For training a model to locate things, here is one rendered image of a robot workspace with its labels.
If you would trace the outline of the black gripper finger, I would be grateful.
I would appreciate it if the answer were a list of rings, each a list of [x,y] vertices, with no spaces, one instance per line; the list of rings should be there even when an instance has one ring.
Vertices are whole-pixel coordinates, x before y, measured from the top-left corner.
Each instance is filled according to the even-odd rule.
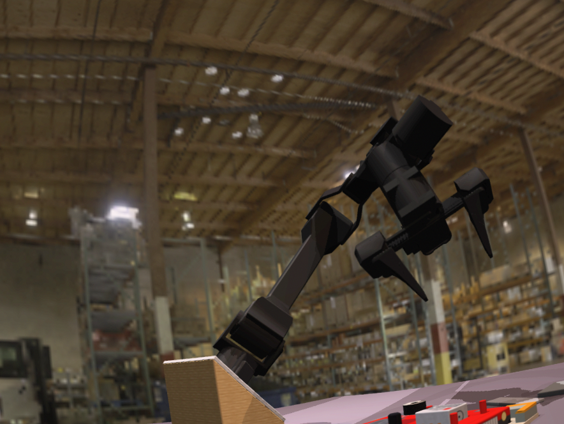
[[[484,247],[489,258],[492,258],[493,253],[491,250],[491,245],[489,244],[489,239],[484,222],[484,213],[486,213],[489,209],[485,189],[483,187],[477,188],[474,192],[470,193],[464,198],[464,202],[468,210],[470,221],[476,229],[476,232],[480,238],[480,242],[482,242],[482,246]]]
[[[374,257],[371,263],[382,277],[388,278],[391,275],[397,277],[412,288],[425,302],[428,301],[422,287],[420,287],[416,279],[391,247]]]

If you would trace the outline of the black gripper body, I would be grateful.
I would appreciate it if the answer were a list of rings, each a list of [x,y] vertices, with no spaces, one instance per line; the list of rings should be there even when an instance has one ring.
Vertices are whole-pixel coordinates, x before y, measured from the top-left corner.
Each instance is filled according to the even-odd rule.
[[[371,263],[374,257],[390,247],[400,250],[463,207],[467,210],[464,198],[477,188],[485,189],[488,204],[494,199],[490,180],[480,168],[470,169],[454,184],[457,193],[441,202],[416,166],[402,166],[390,173],[382,192],[404,228],[388,239],[378,231],[356,245],[355,256],[369,276],[382,276]]]

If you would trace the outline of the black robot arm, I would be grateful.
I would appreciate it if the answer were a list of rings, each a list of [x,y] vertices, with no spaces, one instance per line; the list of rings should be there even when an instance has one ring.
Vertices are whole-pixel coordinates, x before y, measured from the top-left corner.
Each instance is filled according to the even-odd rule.
[[[324,255],[343,245],[358,228],[364,203],[380,187],[390,173],[400,167],[414,165],[419,170],[433,159],[434,147],[447,133],[453,122],[441,108],[418,95],[400,120],[391,116],[376,132],[365,160],[357,172],[351,173],[339,186],[323,193],[305,217],[301,230],[302,245],[290,261],[267,297],[253,301],[243,312],[240,310],[213,348],[217,358],[246,384],[254,375],[265,376],[283,352],[293,318],[292,305]],[[345,193],[359,204],[357,220],[350,219],[323,201]],[[323,201],[323,202],[322,202]],[[322,203],[321,203],[322,202]],[[321,204],[320,204],[321,203]],[[406,255],[422,251],[424,255],[451,240],[446,220],[403,247]],[[226,336],[242,345],[261,360],[247,353]],[[266,357],[267,356],[267,357]]]

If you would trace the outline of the black toy tyre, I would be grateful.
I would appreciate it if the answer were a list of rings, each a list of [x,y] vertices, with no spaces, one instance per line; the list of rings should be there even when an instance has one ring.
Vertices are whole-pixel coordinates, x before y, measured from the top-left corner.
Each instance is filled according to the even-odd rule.
[[[416,412],[422,411],[426,409],[426,401],[425,400],[418,400],[416,402],[409,402],[403,405],[404,415],[412,415]]]

